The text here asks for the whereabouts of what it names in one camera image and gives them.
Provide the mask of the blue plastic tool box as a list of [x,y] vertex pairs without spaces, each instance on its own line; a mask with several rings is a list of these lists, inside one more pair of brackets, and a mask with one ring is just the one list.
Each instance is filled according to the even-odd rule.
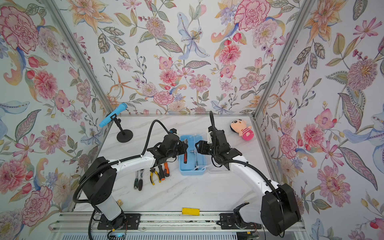
[[205,173],[207,162],[204,155],[197,152],[195,144],[203,140],[201,135],[182,135],[181,141],[187,140],[187,160],[184,155],[178,157],[179,170],[182,176],[201,176]]

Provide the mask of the clear tool box lid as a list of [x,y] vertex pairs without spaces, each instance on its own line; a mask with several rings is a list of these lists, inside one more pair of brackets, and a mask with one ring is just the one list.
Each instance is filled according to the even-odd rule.
[[206,170],[209,174],[228,174],[230,171],[222,166],[222,167],[215,167],[213,164],[207,165]]

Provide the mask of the black handled ratchet wrench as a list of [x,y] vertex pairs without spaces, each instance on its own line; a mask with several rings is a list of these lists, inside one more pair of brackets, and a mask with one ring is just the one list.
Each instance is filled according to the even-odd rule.
[[138,183],[138,190],[141,191],[143,188],[143,173],[144,170],[140,170],[140,177],[139,177],[139,183]]

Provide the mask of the green black small screwdriver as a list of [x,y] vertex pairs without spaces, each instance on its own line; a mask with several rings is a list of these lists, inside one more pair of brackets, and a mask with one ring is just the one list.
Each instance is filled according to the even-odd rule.
[[134,181],[134,189],[137,190],[139,187],[139,171],[136,171],[136,177]]

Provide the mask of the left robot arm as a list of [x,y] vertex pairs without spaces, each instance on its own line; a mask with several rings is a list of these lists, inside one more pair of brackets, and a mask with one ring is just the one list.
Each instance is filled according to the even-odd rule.
[[108,161],[100,157],[79,180],[74,192],[76,204],[88,203],[96,212],[110,222],[123,217],[124,211],[112,196],[115,181],[130,173],[150,169],[155,170],[177,156],[187,153],[188,141],[169,133],[161,143],[147,149],[146,155],[135,155],[120,160]]

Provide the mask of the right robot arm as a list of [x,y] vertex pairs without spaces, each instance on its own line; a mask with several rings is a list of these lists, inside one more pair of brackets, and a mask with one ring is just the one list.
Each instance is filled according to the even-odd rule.
[[195,147],[199,154],[211,156],[215,167],[239,176],[260,197],[253,206],[243,203],[234,208],[226,220],[229,226],[244,229],[247,224],[259,224],[272,235],[284,237],[285,231],[301,220],[292,187],[267,178],[252,166],[239,150],[231,148],[223,130],[209,127],[207,141],[199,141]]

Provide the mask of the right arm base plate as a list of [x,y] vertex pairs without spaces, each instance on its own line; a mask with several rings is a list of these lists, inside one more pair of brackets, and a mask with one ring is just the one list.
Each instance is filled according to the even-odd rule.
[[216,222],[222,230],[261,230],[262,226],[255,223],[246,223],[235,213],[221,213]]

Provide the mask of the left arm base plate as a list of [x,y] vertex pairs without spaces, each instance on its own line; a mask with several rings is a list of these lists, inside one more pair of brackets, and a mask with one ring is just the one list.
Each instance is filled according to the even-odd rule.
[[101,215],[98,230],[138,230],[141,214],[121,213],[116,219],[108,220],[105,215]]

